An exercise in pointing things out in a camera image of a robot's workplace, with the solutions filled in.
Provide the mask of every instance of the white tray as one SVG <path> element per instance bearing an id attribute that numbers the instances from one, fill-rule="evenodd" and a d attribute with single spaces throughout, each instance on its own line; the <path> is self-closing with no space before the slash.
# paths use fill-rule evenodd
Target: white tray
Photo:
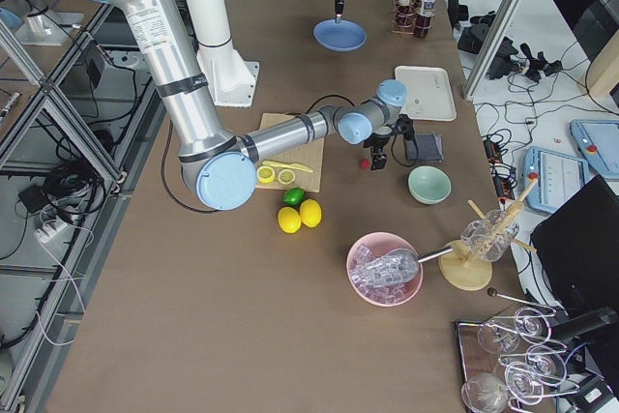
<path id="1" fill-rule="evenodd" d="M 456 105 L 447 72 L 433 67 L 396 67 L 396 79 L 406 86 L 400 113 L 413 120 L 453 121 Z"/>

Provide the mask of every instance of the wooden cutting board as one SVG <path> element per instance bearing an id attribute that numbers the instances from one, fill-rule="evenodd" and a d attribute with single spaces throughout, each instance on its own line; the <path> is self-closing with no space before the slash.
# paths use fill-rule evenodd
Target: wooden cutting board
<path id="1" fill-rule="evenodd" d="M 288 121 L 294 118 L 291 115 L 284 115 L 282 113 L 263 113 L 262 120 L 260 121 L 260 129 L 263 130 L 265 128 L 269 128 L 270 126 L 274 126 L 278 123 L 282 123 L 284 121 Z M 306 145 L 300 145 L 295 147 L 294 149 L 287 150 L 286 152 L 282 152 L 280 154 L 274 155 L 270 157 L 269 160 L 273 162 L 283 162 L 283 163 L 301 163 L 305 166 L 309 166 L 313 168 L 313 173 L 307 173 L 305 171 L 299 171 L 294 169 L 295 180 L 292 184 L 287 186 L 283 186 L 278 183 L 277 173 L 280 172 L 281 168 L 275 168 L 276 171 L 276 180 L 269 184 L 260 184 L 258 183 L 258 187 L 260 189 L 279 189 L 282 191 L 287 191 L 292 188 L 302 188 L 307 192 L 320 192 L 320 175 L 322 173 L 322 150 L 324 147 L 324 138 L 320 138 L 318 140 L 314 140 L 314 142 Z"/>

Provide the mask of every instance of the mint green bowl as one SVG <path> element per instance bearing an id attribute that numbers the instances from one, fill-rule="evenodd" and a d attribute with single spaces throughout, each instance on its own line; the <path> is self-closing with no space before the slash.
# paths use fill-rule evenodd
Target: mint green bowl
<path id="1" fill-rule="evenodd" d="M 410 194 L 426 205 L 445 200 L 452 192 L 452 182 L 434 166 L 419 166 L 408 175 Z"/>

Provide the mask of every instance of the pink bowl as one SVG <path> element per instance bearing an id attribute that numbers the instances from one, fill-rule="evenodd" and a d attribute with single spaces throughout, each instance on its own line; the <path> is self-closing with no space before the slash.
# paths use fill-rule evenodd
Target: pink bowl
<path id="1" fill-rule="evenodd" d="M 417 252 L 413 246 L 395 234 L 391 234 L 389 232 L 372 232 L 362 237 L 350 248 L 346 259 L 346 272 L 353 289 L 355 289 L 355 292 L 357 292 L 357 294 L 365 301 L 370 302 L 373 305 L 377 305 L 378 307 L 395 307 L 397 305 L 405 304 L 415 297 L 415 294 L 419 292 L 419 289 L 422 286 L 422 280 L 424 280 L 424 268 L 421 263 L 419 264 L 419 274 L 413 280 L 410 280 L 404 285 L 404 297 L 401 300 L 392 304 L 385 304 L 376 302 L 364 295 L 350 278 L 351 270 L 357 265 L 356 260 L 353 258 L 355 250 L 362 244 L 369 248 L 376 257 L 384 255 L 393 249 L 409 249 L 415 254 L 415 256 L 417 256 Z"/>

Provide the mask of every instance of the yellow knife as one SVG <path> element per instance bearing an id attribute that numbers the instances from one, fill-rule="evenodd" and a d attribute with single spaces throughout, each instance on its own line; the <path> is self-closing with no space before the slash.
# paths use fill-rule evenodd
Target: yellow knife
<path id="1" fill-rule="evenodd" d="M 306 173 L 313 173 L 313 169 L 309 166 L 305 166 L 300 163 L 282 163 L 282 162 L 273 162 L 271 160 L 263 160 L 262 164 L 266 164 L 267 166 L 274 166 L 275 168 L 290 168 L 296 169 L 298 171 L 305 171 Z"/>

